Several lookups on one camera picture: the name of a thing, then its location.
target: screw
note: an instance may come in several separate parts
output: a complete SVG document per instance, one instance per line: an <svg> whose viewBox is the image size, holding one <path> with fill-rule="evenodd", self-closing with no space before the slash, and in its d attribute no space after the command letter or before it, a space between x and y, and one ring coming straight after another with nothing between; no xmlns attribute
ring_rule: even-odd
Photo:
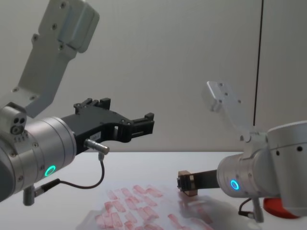
<svg viewBox="0 0 307 230"><path fill-rule="evenodd" d="M60 5L60 9L64 9L66 6L66 3L65 2L62 2L62 4Z"/></svg>
<svg viewBox="0 0 307 230"><path fill-rule="evenodd" d="M38 35L37 34L33 35L32 39L33 39L33 41L36 42L38 40Z"/></svg>
<svg viewBox="0 0 307 230"><path fill-rule="evenodd" d="M18 182L21 182L24 179L24 176L18 177Z"/></svg>
<svg viewBox="0 0 307 230"><path fill-rule="evenodd" d="M52 26L51 26L51 29L56 30L57 27L58 27L58 25L56 23L53 23Z"/></svg>

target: wooden block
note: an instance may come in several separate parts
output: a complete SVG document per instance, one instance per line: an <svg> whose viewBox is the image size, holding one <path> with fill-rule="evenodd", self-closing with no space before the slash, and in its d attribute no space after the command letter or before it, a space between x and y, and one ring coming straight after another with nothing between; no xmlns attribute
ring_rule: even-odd
<svg viewBox="0 0 307 230"><path fill-rule="evenodd" d="M178 176L183 176L183 175L190 175L191 173L187 170L179 171ZM185 191L183 192L187 196L197 196L198 195L198 190L192 190L192 191Z"/></svg>

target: red base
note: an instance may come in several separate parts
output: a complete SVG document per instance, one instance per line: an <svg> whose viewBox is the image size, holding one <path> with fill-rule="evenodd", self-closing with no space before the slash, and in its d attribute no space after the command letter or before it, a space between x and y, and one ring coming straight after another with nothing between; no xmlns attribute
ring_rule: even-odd
<svg viewBox="0 0 307 230"><path fill-rule="evenodd" d="M263 200L263 207L268 213L273 216L284 219L297 219L299 217L291 214L283 208L282 200L279 198L265 198Z"/></svg>

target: green led ring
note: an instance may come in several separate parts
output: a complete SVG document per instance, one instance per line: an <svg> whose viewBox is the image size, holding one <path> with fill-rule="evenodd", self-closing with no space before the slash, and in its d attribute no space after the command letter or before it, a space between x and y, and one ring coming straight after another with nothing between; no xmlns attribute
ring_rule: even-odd
<svg viewBox="0 0 307 230"><path fill-rule="evenodd" d="M56 170L56 166L55 165L51 165L45 172L45 176L50 176L52 173L54 173L54 171Z"/></svg>

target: vertical black line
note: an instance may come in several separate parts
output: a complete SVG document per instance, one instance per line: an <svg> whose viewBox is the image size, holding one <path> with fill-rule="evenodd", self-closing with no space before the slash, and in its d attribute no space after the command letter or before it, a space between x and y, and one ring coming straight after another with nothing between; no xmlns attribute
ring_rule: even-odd
<svg viewBox="0 0 307 230"><path fill-rule="evenodd" d="M263 5L264 5L264 0L261 1L261 17L260 17L260 31L259 31L259 45L258 45L258 62L257 62L256 91L255 91L255 105L254 105L254 121L253 121L253 125L254 126L255 126L255 123L256 123L256 108L257 108L259 66L260 66L260 50L261 50L261 37L262 37Z"/></svg>

